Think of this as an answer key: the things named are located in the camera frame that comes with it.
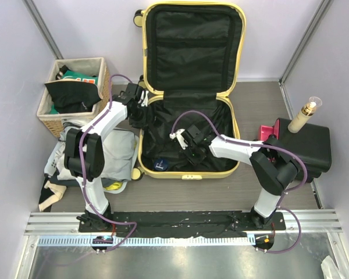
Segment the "aluminium rail frame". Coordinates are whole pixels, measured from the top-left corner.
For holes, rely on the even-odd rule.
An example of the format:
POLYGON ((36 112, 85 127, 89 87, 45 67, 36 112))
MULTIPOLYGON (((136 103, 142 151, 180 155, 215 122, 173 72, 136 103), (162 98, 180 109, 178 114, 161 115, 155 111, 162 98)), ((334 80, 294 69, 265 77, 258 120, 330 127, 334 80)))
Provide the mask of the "aluminium rail frame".
MULTIPOLYGON (((343 231, 339 218, 333 209, 293 210, 300 221, 304 233, 341 233, 343 231)), ((80 212, 41 212, 31 213, 26 234, 72 233, 77 232, 80 212)))

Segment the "black storage box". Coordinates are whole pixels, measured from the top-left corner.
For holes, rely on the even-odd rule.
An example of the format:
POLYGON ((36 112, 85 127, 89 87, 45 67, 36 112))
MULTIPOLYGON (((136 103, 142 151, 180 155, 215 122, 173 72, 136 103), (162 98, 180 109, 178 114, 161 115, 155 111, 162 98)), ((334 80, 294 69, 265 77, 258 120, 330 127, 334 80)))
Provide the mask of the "black storage box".
POLYGON ((306 165, 307 183, 329 171, 332 165, 330 129, 314 124, 305 124, 297 133, 291 133, 288 125, 291 120, 278 118, 274 128, 277 138, 284 148, 296 154, 306 165))

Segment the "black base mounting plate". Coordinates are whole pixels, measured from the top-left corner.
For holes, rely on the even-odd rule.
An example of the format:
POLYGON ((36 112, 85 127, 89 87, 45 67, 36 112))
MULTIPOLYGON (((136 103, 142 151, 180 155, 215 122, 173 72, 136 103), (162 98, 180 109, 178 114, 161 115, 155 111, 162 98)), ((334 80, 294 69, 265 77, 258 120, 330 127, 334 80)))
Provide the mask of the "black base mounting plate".
POLYGON ((258 220, 243 211, 186 211, 186 212, 114 212, 110 224, 85 212, 76 217, 81 233, 112 233, 125 237, 137 227, 131 237, 136 238, 226 238, 242 237, 246 231, 284 231, 283 213, 274 212, 268 220, 258 220))

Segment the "pink drawer tray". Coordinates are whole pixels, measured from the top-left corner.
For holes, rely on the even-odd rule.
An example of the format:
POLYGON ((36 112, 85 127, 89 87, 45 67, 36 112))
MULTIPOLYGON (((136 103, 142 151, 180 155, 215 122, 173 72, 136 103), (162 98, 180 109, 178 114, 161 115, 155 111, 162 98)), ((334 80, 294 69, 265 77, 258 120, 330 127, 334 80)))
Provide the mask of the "pink drawer tray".
POLYGON ((261 125, 258 130, 258 140, 266 141, 269 136, 274 135, 277 139, 279 138, 279 126, 280 120, 277 119, 273 126, 261 125))

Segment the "dark blue round jar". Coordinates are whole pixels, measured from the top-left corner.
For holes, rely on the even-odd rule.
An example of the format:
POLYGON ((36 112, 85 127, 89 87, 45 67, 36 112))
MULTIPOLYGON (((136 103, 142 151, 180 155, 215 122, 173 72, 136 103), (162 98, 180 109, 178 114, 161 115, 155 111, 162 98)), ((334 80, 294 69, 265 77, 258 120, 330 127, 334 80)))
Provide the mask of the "dark blue round jar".
POLYGON ((164 158, 159 158, 154 161, 153 170, 154 171, 167 171, 169 168, 169 162, 164 158))

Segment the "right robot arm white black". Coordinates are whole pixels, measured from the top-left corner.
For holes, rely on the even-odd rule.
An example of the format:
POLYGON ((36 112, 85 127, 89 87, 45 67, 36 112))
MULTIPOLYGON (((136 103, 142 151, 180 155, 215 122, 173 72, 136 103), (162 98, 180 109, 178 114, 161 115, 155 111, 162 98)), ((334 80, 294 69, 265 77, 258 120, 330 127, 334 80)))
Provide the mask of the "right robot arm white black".
POLYGON ((272 222, 284 191, 305 166, 300 158, 283 148, 275 138, 267 141, 246 141, 212 133, 203 138, 196 128, 179 129, 170 134, 192 164, 207 155, 230 159, 252 167, 262 187, 250 211, 252 225, 263 230, 272 222))

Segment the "yellow hard-shell suitcase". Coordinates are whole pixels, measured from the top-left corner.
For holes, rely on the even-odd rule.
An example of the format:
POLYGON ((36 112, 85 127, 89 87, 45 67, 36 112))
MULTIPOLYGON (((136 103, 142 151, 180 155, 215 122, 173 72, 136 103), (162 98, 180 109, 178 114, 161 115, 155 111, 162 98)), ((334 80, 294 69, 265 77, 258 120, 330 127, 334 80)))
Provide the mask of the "yellow hard-shell suitcase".
POLYGON ((134 14, 142 29, 142 85, 148 99, 148 126, 140 130, 138 171, 153 178, 224 178, 239 162, 207 155, 193 166, 169 134, 196 128, 240 138, 230 94, 237 83, 246 18, 239 6, 220 2, 167 1, 134 14), (154 171, 164 158, 167 171, 154 171))

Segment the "crumpled white plastic sheet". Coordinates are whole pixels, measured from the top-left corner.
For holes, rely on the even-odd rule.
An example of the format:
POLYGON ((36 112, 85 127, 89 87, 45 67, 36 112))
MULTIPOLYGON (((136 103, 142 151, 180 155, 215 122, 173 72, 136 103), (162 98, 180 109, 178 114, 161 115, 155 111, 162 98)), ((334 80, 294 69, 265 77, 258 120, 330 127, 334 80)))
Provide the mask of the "crumpled white plastic sheet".
POLYGON ((326 256, 320 266, 324 279, 344 279, 344 276, 330 256, 326 256))

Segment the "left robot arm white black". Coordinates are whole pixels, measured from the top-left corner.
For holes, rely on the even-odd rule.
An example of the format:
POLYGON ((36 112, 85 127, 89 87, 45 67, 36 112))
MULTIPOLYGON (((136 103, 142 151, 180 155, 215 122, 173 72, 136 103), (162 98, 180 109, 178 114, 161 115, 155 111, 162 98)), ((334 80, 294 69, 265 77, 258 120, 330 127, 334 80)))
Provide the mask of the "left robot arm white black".
POLYGON ((64 165, 78 181, 86 203, 80 221, 91 221, 100 232, 108 231, 112 224, 121 225, 112 220, 111 206, 102 186, 103 142, 122 121, 144 120, 147 102, 145 89, 128 83, 125 90, 110 95, 109 102, 93 120, 66 134, 64 165))

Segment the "dark folded garment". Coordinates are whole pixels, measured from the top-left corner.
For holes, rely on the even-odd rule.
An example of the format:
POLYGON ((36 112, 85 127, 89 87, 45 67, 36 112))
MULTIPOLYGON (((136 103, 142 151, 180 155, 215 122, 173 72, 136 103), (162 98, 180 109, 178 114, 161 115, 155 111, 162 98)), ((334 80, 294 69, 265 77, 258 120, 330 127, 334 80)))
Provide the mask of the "dark folded garment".
POLYGON ((112 180, 110 178, 101 178, 101 181, 102 181, 102 186, 104 188, 108 188, 115 183, 115 180, 112 180))

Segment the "black garment in basket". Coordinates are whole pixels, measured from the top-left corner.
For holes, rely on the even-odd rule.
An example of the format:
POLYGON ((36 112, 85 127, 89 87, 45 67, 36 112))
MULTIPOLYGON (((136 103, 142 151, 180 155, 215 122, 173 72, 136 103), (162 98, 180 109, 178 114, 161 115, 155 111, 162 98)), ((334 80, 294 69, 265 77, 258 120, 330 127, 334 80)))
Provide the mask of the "black garment in basket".
POLYGON ((91 112, 102 100, 98 87, 93 83, 77 80, 56 80, 45 83, 54 109, 60 114, 91 112))

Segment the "yellow-green garment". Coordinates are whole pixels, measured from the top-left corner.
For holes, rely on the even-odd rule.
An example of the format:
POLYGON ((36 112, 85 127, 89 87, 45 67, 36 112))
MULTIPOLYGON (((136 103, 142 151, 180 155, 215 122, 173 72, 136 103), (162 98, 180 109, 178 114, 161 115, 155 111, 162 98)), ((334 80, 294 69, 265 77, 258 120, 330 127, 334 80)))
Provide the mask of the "yellow-green garment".
POLYGON ((117 190, 121 189, 122 185, 123 185, 122 182, 115 181, 111 185, 107 186, 105 189, 108 191, 117 191, 117 190))

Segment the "green printed garment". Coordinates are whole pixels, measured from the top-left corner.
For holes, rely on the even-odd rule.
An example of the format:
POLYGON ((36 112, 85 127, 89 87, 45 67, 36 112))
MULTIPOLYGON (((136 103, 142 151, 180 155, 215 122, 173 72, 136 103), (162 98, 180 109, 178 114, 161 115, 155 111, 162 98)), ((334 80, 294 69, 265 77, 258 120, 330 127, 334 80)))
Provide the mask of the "green printed garment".
POLYGON ((84 83, 91 83, 91 84, 98 84, 98 77, 97 76, 88 76, 83 73, 75 72, 68 70, 66 73, 60 78, 61 80, 67 79, 67 80, 76 80, 81 81, 84 83))

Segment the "beige cosmetic bottle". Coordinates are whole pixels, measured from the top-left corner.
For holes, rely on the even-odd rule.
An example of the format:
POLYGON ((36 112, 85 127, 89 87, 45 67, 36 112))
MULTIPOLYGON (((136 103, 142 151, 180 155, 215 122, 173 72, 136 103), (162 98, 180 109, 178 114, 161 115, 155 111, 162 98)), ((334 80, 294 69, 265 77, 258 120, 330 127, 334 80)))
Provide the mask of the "beige cosmetic bottle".
POLYGON ((301 108, 297 115, 291 120, 288 125, 289 132, 298 133, 308 120, 315 114, 317 109, 322 106, 322 100, 317 96, 309 98, 308 102, 301 108))

